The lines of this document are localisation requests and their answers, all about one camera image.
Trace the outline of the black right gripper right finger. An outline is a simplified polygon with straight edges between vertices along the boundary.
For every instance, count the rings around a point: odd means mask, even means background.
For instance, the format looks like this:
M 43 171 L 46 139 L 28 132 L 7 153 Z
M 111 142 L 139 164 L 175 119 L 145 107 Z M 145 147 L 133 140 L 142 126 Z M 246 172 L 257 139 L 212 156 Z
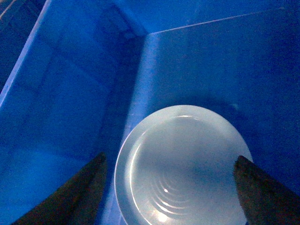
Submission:
M 249 225 L 300 223 L 300 197 L 253 162 L 238 156 L 233 176 Z

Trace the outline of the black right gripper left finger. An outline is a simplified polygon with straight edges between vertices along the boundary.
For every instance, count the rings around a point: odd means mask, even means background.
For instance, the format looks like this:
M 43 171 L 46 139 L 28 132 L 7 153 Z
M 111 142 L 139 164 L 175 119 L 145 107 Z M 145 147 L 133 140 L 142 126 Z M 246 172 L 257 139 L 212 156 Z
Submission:
M 107 176 L 103 152 L 14 225 L 93 225 Z

